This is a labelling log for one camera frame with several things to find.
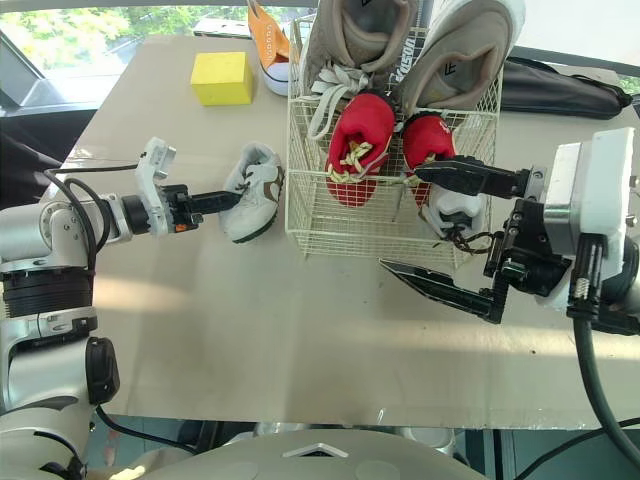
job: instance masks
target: beige tabletop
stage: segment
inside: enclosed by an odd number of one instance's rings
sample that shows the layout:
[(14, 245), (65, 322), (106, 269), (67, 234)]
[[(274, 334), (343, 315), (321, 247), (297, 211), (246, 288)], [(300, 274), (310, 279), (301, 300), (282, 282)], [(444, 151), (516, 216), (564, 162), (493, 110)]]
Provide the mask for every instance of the beige tabletop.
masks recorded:
[[(246, 142), (267, 143), (284, 158), (286, 99), (259, 75), (252, 105), (198, 104), (189, 85), (194, 55), (224, 50), (248, 51), (259, 72), (250, 41), (148, 39), (67, 163), (132, 163), (157, 136), (178, 151), (167, 183), (200, 193), (222, 188)], [(589, 73), (615, 81), (611, 72)], [(497, 165), (550, 166), (560, 143), (637, 125), (631, 108), (609, 121), (503, 114)], [(131, 172), (83, 178), (101, 193), (135, 192)], [(511, 205), (494, 202), (494, 227)], [(143, 235), (100, 253), (98, 334), (113, 340), (121, 377), (108, 411), (480, 428), (596, 425), (568, 318), (513, 291), (503, 324), (490, 325), (420, 297), (373, 259), (305, 259), (285, 236), (281, 209), (271, 230), (245, 245), (231, 243), (211, 216), (195, 232)], [(476, 258), (456, 278), (465, 287), (488, 286), (482, 266)], [(640, 339), (596, 334), (595, 343), (616, 415), (636, 416), (640, 383), (628, 379), (640, 378)]]

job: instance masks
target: yellow block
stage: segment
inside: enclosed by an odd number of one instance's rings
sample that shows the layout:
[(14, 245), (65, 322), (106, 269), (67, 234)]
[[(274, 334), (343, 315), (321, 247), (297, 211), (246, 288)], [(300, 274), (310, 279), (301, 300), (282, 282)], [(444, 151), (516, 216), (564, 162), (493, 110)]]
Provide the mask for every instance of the yellow block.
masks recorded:
[(253, 75), (247, 53), (198, 53), (191, 86), (202, 105), (251, 103)]

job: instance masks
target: red shoe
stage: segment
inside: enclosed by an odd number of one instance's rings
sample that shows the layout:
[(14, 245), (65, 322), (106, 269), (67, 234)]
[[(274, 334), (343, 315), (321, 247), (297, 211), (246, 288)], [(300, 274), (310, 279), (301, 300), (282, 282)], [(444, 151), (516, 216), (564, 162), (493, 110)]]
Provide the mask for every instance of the red shoe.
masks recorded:
[(407, 179), (418, 207), (429, 196), (429, 184), (422, 182), (413, 170), (425, 162), (432, 162), (455, 155), (453, 137), (447, 124), (435, 113), (411, 117), (402, 132), (402, 149), (407, 164)]
[(386, 162), (395, 117), (385, 99), (356, 95), (340, 115), (331, 137), (325, 170), (327, 187), (340, 203), (361, 207), (376, 189), (376, 175)]

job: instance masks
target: wire basket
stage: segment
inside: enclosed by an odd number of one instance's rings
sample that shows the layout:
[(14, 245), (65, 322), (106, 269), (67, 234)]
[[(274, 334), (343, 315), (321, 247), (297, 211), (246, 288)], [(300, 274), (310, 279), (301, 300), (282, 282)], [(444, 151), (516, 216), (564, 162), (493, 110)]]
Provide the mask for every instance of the wire basket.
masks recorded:
[[(416, 195), (416, 190), (405, 183), (403, 172), (407, 167), (399, 135), (393, 135), (389, 145), (389, 159), (379, 174), (368, 177), (376, 181), (376, 187), (363, 206), (347, 207), (329, 192), (325, 163), (331, 135), (326, 135), (319, 141), (307, 138), (309, 121), (319, 100), (303, 96), (302, 86), (298, 82), (300, 52), (312, 23), (313, 17), (305, 17), (295, 20), (291, 28), (285, 223), (287, 234), (293, 237), (305, 255), (381, 257), (457, 268), (468, 255), (456, 249), (451, 242), (440, 239), (418, 216), (426, 195)], [(404, 65), (407, 64), (407, 55), (411, 57), (411, 64), (417, 60), (425, 37), (425, 29), (411, 30), (405, 42)], [(393, 70), (394, 73), (389, 75), (387, 93), (397, 85), (402, 75), (402, 59), (398, 60), (398, 65)], [(475, 111), (422, 111), (441, 115), (453, 130), (458, 154), (472, 155), (493, 165), (501, 85), (500, 75), (482, 97)], [(341, 109), (338, 108), (332, 119), (330, 132), (333, 131), (340, 112)], [(396, 120), (404, 122), (401, 112), (396, 112)], [(354, 188), (364, 189), (367, 186), (355, 184)], [(486, 211), (485, 226), (489, 226), (490, 203)]]

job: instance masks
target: black bag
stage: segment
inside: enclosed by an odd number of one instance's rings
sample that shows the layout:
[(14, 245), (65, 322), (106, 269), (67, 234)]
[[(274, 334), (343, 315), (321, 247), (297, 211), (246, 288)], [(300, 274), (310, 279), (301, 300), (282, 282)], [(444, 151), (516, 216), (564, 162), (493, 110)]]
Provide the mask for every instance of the black bag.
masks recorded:
[(605, 120), (618, 115), (632, 100), (616, 85), (584, 75), (562, 75), (534, 60), (509, 57), (504, 63), (503, 110)]

